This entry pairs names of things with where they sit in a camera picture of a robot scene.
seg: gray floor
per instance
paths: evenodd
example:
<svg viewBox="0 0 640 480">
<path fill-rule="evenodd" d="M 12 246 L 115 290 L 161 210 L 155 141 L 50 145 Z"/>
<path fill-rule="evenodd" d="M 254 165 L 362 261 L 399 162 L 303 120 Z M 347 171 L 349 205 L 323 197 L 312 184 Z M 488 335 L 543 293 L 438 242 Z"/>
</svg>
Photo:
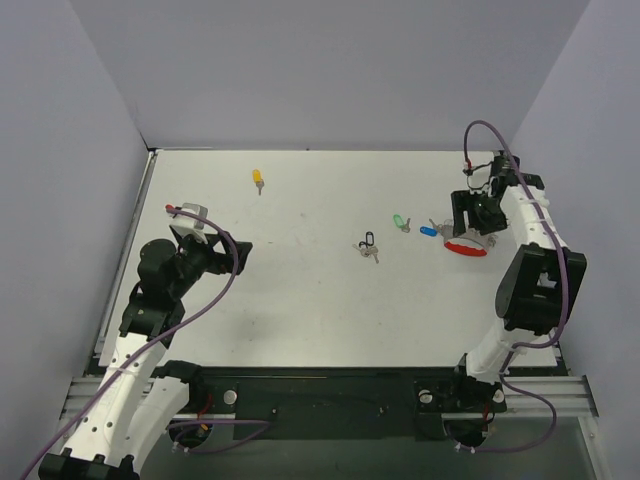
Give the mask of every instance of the gray floor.
<svg viewBox="0 0 640 480">
<path fill-rule="evenodd" d="M 520 445 L 541 435 L 548 420 L 496 420 L 495 446 Z M 213 432 L 211 444 L 229 440 Z M 151 452 L 143 480 L 165 479 L 595 479 L 577 420 L 561 420 L 554 436 L 526 453 L 456 453 L 451 442 L 412 439 L 373 441 L 254 441 L 219 455 L 171 453 L 163 437 Z"/>
</svg>

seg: red handle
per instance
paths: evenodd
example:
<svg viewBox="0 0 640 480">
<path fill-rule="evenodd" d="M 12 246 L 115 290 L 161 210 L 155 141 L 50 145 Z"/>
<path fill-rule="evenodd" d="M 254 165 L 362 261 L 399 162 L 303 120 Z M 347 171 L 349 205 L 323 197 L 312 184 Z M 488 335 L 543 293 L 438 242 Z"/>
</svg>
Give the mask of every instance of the red handle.
<svg viewBox="0 0 640 480">
<path fill-rule="evenodd" d="M 487 255 L 487 251 L 482 248 L 467 247 L 466 245 L 451 242 L 445 243 L 444 246 L 452 252 L 466 255 L 467 257 L 484 257 Z"/>
</svg>

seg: bolt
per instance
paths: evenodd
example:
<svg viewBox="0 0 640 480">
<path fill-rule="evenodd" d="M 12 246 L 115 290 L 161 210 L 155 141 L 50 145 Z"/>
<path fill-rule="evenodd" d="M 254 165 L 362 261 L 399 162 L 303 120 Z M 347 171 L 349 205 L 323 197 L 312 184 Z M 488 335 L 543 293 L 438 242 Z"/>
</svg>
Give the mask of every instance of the bolt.
<svg viewBox="0 0 640 480">
<path fill-rule="evenodd" d="M 226 392 L 224 392 L 224 395 L 222 396 L 222 400 L 227 405 L 233 405 L 234 403 L 236 403 L 237 399 L 238 399 L 238 394 L 233 390 L 227 390 Z"/>
<path fill-rule="evenodd" d="M 496 403 L 504 402 L 504 392 L 500 389 L 496 390 L 493 394 L 493 401 Z"/>
<path fill-rule="evenodd" d="M 431 403 L 433 401 L 433 395 L 431 395 L 429 390 L 420 390 L 418 392 L 418 399 L 420 400 L 420 403 Z"/>
</svg>

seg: key ring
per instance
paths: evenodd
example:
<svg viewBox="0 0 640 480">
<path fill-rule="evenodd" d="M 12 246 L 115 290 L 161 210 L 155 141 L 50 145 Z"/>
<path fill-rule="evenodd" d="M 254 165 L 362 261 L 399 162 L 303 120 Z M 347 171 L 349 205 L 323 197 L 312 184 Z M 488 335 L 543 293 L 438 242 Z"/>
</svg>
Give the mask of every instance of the key ring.
<svg viewBox="0 0 640 480">
<path fill-rule="evenodd" d="M 374 244 L 373 232 L 367 232 L 364 234 L 364 241 L 360 242 L 358 244 L 358 247 L 360 248 L 373 247 L 373 244 Z"/>
</svg>

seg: gray wall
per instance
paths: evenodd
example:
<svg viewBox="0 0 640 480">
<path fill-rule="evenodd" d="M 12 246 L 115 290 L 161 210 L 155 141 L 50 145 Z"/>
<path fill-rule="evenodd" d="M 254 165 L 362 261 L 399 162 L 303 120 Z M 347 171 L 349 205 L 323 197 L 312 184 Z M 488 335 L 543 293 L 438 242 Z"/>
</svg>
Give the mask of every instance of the gray wall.
<svg viewBox="0 0 640 480">
<path fill-rule="evenodd" d="M 0 470 L 52 434 L 90 353 L 146 161 L 66 0 L 0 3 Z"/>
<path fill-rule="evenodd" d="M 589 258 L 562 344 L 589 376 L 617 479 L 640 471 L 639 19 L 637 0 L 592 0 L 513 143 Z"/>
<path fill-rule="evenodd" d="M 151 146 L 453 150 L 513 136 L 587 3 L 72 0 Z"/>
</svg>

